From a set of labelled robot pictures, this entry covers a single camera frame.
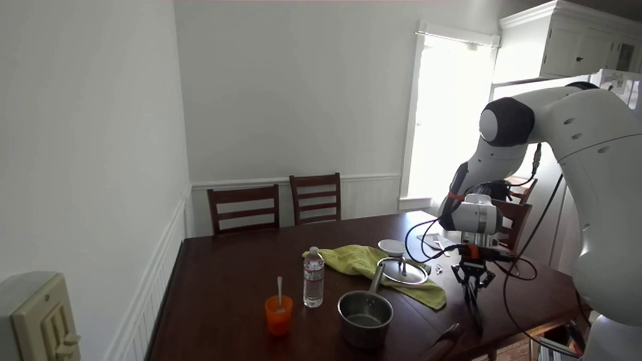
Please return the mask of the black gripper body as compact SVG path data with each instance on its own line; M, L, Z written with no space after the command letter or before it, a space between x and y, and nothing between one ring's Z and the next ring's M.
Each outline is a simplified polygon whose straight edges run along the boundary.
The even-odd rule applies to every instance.
M491 261L514 258L514 253L501 247L479 247L474 242L457 244L459 262L452 266L459 284L488 287L493 281L493 273L488 269Z

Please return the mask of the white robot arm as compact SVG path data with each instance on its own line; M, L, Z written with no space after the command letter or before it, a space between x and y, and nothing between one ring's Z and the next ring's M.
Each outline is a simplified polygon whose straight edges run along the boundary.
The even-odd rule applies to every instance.
M584 361L642 361L642 120L614 93L573 83L485 104L478 148L439 206L441 227L495 231L481 189L514 174L532 143L552 148L579 218L573 284L598 314Z

